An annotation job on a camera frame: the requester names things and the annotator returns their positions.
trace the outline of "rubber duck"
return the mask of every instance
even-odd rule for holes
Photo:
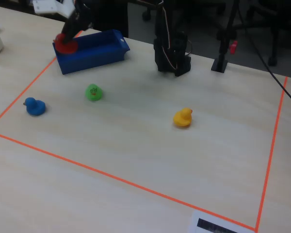
[[[90,101],[100,100],[102,97],[102,90],[95,84],[90,84],[85,91],[85,96]]]
[[[184,108],[174,116],[174,124],[178,127],[187,127],[192,122],[192,112],[190,108]]]
[[[45,112],[45,103],[32,97],[25,99],[24,105],[30,115],[39,116]]]

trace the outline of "black cable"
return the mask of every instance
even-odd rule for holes
[[[191,50],[188,52],[188,54],[186,54],[186,57],[188,57],[193,52],[193,44],[192,44],[191,40],[188,40],[188,42],[191,45]]]
[[[255,43],[253,42],[253,39],[251,37],[251,35],[249,34],[248,30],[246,29],[246,27],[244,26],[244,22],[243,22],[243,17],[241,15],[241,11],[239,9],[239,6],[238,6],[238,15],[239,15],[239,18],[242,22],[242,25],[243,25],[243,28],[245,30],[245,33],[246,33],[246,36],[248,37],[252,47],[255,49],[257,55],[259,56],[259,58],[261,59],[263,65],[265,66],[265,68],[267,69],[267,71],[271,74],[271,76],[275,79],[275,81],[280,85],[280,87],[286,92],[286,94],[290,97],[291,99],[291,95],[289,94],[289,92],[285,89],[285,87],[280,83],[280,81],[275,77],[275,75],[272,73],[272,71],[270,70],[270,68],[268,67],[268,65],[265,63],[265,61],[263,60],[257,46],[255,45]]]

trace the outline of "orange tape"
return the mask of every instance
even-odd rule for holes
[[[286,88],[287,81],[288,81],[288,77],[285,78],[285,82],[283,84],[284,88]],[[264,205],[264,201],[265,201],[267,182],[268,182],[268,178],[269,178],[270,170],[271,170],[274,147],[275,147],[275,142],[276,142],[277,129],[278,129],[278,124],[279,124],[280,113],[281,113],[282,102],[283,102],[284,96],[285,96],[285,91],[282,90],[281,97],[280,97],[280,102],[279,102],[279,107],[278,107],[278,111],[277,111],[277,117],[276,117],[274,132],[273,132],[273,139],[272,139],[272,144],[271,144],[270,156],[268,158],[268,164],[267,164],[266,175],[265,175],[265,180],[264,180],[264,187],[263,187],[261,202],[260,202],[260,206],[259,206],[259,213],[258,213],[258,217],[257,217],[256,227],[255,227],[255,230],[254,230],[256,233],[258,233],[258,231],[259,231],[259,225],[260,225],[263,205]]]
[[[38,80],[38,78],[50,67],[50,65],[52,65],[52,63],[56,60],[56,57],[53,58],[53,60],[38,74],[37,77],[35,77],[35,79],[17,96],[17,98],[0,114],[0,119],[4,116],[4,114],[6,114],[8,112],[8,110],[20,99],[20,97],[32,86],[32,84]],[[287,84],[287,81],[288,81],[288,77],[285,78],[285,82],[284,82],[284,87],[286,87],[286,84]],[[266,194],[266,189],[267,189],[267,183],[268,183],[268,178],[269,178],[269,173],[270,173],[270,170],[271,170],[271,163],[272,163],[272,158],[273,158],[273,152],[274,152],[274,146],[275,146],[275,141],[276,141],[276,135],[277,135],[277,129],[278,129],[278,124],[279,124],[279,119],[280,119],[280,113],[281,113],[281,108],[282,108],[282,103],[283,103],[283,99],[284,99],[284,94],[285,92],[282,90],[281,92],[281,98],[280,98],[280,102],[279,102],[279,107],[278,107],[278,111],[277,111],[277,117],[276,117],[276,122],[275,122],[275,128],[274,128],[274,132],[273,132],[273,139],[272,139],[272,144],[271,144],[271,149],[270,149],[270,156],[269,156],[269,159],[268,159],[268,165],[267,165],[267,170],[266,170],[266,175],[265,175],[265,180],[264,180],[264,186],[263,186],[263,192],[262,192],[262,197],[261,197],[261,201],[260,201],[260,205],[259,205],[259,213],[258,213],[258,217],[257,217],[257,222],[256,222],[256,227],[253,228],[253,227],[250,227],[250,226],[247,226],[241,222],[238,222],[238,221],[235,221],[235,220],[232,220],[228,217],[224,217],[222,215],[219,215],[219,214],[216,214],[214,212],[211,212],[211,211],[208,211],[206,209],[203,209],[203,208],[200,208],[200,207],[197,207],[195,205],[192,205],[192,204],[189,204],[187,202],[184,202],[184,201],[181,201],[181,200],[178,200],[176,198],[173,198],[173,197],[170,197],[170,196],[167,196],[165,194],[162,194],[162,193],[159,193],[159,192],[156,192],[154,190],[151,190],[149,188],[146,188],[146,187],[143,187],[141,185],[138,185],[136,183],[133,183],[133,182],[130,182],[130,181],[127,181],[127,180],[124,180],[120,177],[117,177],[117,176],[114,176],[114,175],[111,175],[107,172],[104,172],[104,171],[101,171],[101,170],[98,170],[96,168],[93,168],[93,167],[90,167],[90,166],[87,166],[87,165],[84,165],[84,164],[81,164],[79,162],[76,162],[76,161],[73,161],[73,160],[70,160],[70,159],[67,159],[67,158],[64,158],[62,156],[59,156],[57,154],[54,154],[54,153],[51,153],[51,152],[48,152],[46,150],[42,150],[42,149],[39,149],[39,148],[36,148],[34,146],[31,146],[31,145],[28,145],[26,143],[23,143],[23,142],[20,142],[20,141],[17,141],[15,139],[12,139],[12,138],[9,138],[7,136],[4,136],[4,135],[1,135],[0,134],[0,137],[1,138],[4,138],[4,139],[7,139],[9,141],[12,141],[12,142],[15,142],[15,143],[18,143],[20,145],[23,145],[25,147],[28,147],[30,149],[33,149],[33,150],[36,150],[36,151],[39,151],[41,153],[44,153],[44,154],[47,154],[47,155],[50,155],[50,156],[53,156],[55,158],[58,158],[58,159],[61,159],[61,160],[64,160],[68,163],[72,163],[72,164],[75,164],[75,165],[78,165],[80,167],[83,167],[83,168],[86,168],[88,170],[91,170],[91,171],[94,171],[94,172],[97,172],[99,174],[102,174],[102,175],[105,175],[107,177],[110,177],[112,179],[115,179],[115,180],[118,180],[118,181],[121,181],[123,183],[126,183],[126,184],[129,184],[131,186],[134,186],[136,188],[139,188],[139,189],[142,189],[144,191],[147,191],[147,192],[150,192],[152,194],[155,194],[157,196],[160,196],[162,198],[165,198],[165,199],[168,199],[168,200],[171,200],[171,201],[174,201],[174,202],[177,202],[179,204],[182,204],[182,205],[185,205],[185,206],[188,206],[190,208],[193,208],[193,209],[196,209],[196,210],[199,210],[199,211],[202,211],[204,213],[207,213],[207,214],[210,214],[212,216],[215,216],[215,217],[218,217],[218,218],[221,218],[223,220],[226,220],[226,221],[229,221],[231,223],[234,223],[236,225],[239,225],[241,227],[244,227],[244,228],[247,228],[249,230],[252,230],[254,232],[258,232],[259,230],[259,224],[260,224],[260,220],[261,220],[261,214],[262,214],[262,209],[263,209],[263,205],[264,205],[264,201],[265,201],[265,194]]]
[[[38,74],[37,77],[35,77],[34,80],[32,80],[32,82],[16,97],[16,99],[0,114],[0,119],[4,116],[4,114],[6,114],[6,112],[19,100],[19,98],[24,95],[24,93],[32,86],[32,84],[34,84],[35,81],[38,80],[38,78],[40,78],[40,76],[50,67],[50,65],[53,64],[53,62],[56,60],[56,57],[53,58],[53,60],[51,60],[51,62]]]
[[[99,173],[99,174],[101,174],[101,175],[104,175],[104,176],[110,177],[110,178],[112,178],[112,179],[115,179],[115,180],[117,180],[117,181],[120,181],[120,182],[123,182],[123,183],[129,184],[129,185],[134,186],[134,187],[136,187],[136,188],[140,188],[140,189],[142,189],[142,190],[144,190],[144,191],[147,191],[147,192],[149,192],[149,193],[155,194],[155,195],[160,196],[160,197],[162,197],[162,198],[166,198],[166,199],[168,199],[168,200],[171,200],[171,201],[177,202],[177,203],[179,203],[179,204],[182,204],[182,205],[185,205],[185,206],[191,207],[191,208],[193,208],[193,209],[196,209],[196,210],[202,211],[202,212],[204,212],[204,213],[210,214],[210,215],[212,215],[212,216],[215,216],[215,217],[221,218],[221,219],[223,219],[223,220],[226,220],[226,221],[232,222],[232,223],[234,223],[234,224],[236,224],[236,225],[239,225],[239,226],[241,226],[241,227],[244,227],[244,228],[247,228],[247,229],[249,229],[249,230],[254,231],[254,228],[253,228],[253,227],[247,226],[247,225],[245,225],[245,224],[243,224],[243,223],[241,223],[241,222],[238,222],[238,221],[232,220],[232,219],[230,219],[230,218],[228,218],[228,217],[224,217],[224,216],[222,216],[222,215],[216,214],[216,213],[211,212],[211,211],[209,211],[209,210],[205,210],[205,209],[199,208],[199,207],[197,207],[197,206],[195,206],[195,205],[192,205],[192,204],[189,204],[189,203],[187,203],[187,202],[184,202],[184,201],[178,200],[178,199],[176,199],[176,198],[172,198],[172,197],[167,196],[167,195],[165,195],[165,194],[162,194],[162,193],[156,192],[156,191],[154,191],[154,190],[152,190],[152,189],[149,189],[149,188],[143,187],[143,186],[141,186],[141,185],[138,185],[138,184],[136,184],[136,183],[133,183],[133,182],[127,181],[127,180],[122,179],[122,178],[120,178],[120,177],[117,177],[117,176],[111,175],[111,174],[109,174],[109,173],[107,173],[107,172],[104,172],[104,171],[98,170],[98,169],[96,169],[96,168],[90,167],[90,166],[85,165],[85,164],[81,164],[81,163],[76,162],[76,161],[73,161],[73,160],[71,160],[71,159],[64,158],[64,157],[59,156],[59,155],[57,155],[57,154],[54,154],[54,153],[48,152],[48,151],[46,151],[46,150],[39,149],[39,148],[37,148],[37,147],[34,147],[34,146],[31,146],[31,145],[28,145],[28,144],[26,144],[26,143],[23,143],[23,142],[17,141],[17,140],[15,140],[15,139],[12,139],[12,138],[10,138],[10,137],[7,137],[7,136],[1,135],[1,134],[0,134],[0,137],[1,137],[1,138],[4,138],[4,139],[7,139],[7,140],[9,140],[9,141],[11,141],[11,142],[15,142],[15,143],[17,143],[17,144],[20,144],[20,145],[22,145],[22,146],[28,147],[28,148],[30,148],[30,149],[33,149],[33,150],[39,151],[39,152],[41,152],[41,153],[44,153],[44,154],[50,155],[50,156],[55,157],[55,158],[57,158],[57,159],[64,160],[64,161],[66,161],[66,162],[68,162],[68,163],[75,164],[75,165],[77,165],[77,166],[80,166],[80,167],[86,168],[86,169],[88,169],[88,170],[91,170],[91,171],[97,172],[97,173]]]

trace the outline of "blue plastic bin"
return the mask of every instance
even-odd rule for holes
[[[62,54],[53,47],[63,74],[76,72],[124,60],[130,50],[120,31],[109,30],[74,38],[78,50],[74,54]]]

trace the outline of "black metal stand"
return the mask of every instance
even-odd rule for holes
[[[224,31],[223,36],[221,38],[221,43],[220,43],[220,48],[219,48],[219,57],[214,60],[213,65],[211,67],[211,70],[213,71],[217,71],[220,73],[224,73],[225,71],[225,68],[227,65],[227,60],[225,60],[225,55],[228,51],[229,42],[232,37],[232,27],[233,27],[234,19],[239,7],[239,2],[240,0],[234,0],[233,2],[232,11],[229,16],[226,30]]]

